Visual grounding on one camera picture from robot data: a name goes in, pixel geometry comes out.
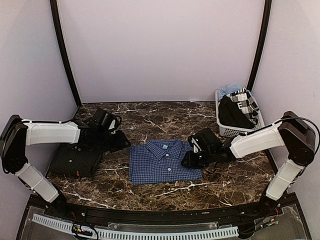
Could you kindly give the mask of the blue checkered long sleeve shirt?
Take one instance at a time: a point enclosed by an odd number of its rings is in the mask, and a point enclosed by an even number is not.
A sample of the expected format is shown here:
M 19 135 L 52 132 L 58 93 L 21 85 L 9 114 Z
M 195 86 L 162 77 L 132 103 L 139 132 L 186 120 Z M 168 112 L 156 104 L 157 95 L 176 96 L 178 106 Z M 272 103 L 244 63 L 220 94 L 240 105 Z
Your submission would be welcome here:
M 149 185 L 196 181 L 202 178 L 200 169 L 181 165 L 190 144 L 180 139 L 148 140 L 132 146 L 129 152 L 129 180 L 133 185 Z

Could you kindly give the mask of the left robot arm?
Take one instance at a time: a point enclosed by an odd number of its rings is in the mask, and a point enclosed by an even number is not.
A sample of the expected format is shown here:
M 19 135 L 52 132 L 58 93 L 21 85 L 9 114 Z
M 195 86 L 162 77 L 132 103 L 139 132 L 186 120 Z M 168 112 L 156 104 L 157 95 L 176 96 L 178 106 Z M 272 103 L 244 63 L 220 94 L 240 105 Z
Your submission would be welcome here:
M 58 217 L 67 218 L 71 208 L 62 200 L 61 191 L 38 169 L 40 158 L 53 156 L 60 144 L 92 146 L 112 152 L 129 147 L 130 142 L 119 130 L 119 124 L 117 119 L 108 123 L 80 119 L 48 121 L 13 114 L 0 135 L 2 169 L 51 204 L 51 210 Z

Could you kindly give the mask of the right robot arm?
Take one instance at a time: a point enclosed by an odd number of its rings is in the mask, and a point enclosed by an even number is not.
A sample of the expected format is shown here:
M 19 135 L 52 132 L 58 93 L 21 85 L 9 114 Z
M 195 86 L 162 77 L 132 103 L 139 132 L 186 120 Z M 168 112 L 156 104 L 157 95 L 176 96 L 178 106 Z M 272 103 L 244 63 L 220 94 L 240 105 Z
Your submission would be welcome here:
M 260 129 L 218 139 L 204 128 L 187 139 L 189 150 L 181 165 L 202 169 L 211 163 L 229 163 L 258 152 L 284 150 L 283 160 L 277 162 L 277 172 L 267 185 L 263 200 L 255 205 L 255 213 L 266 217 L 275 203 L 295 183 L 320 150 L 320 128 L 313 121 L 287 111 L 283 116 Z

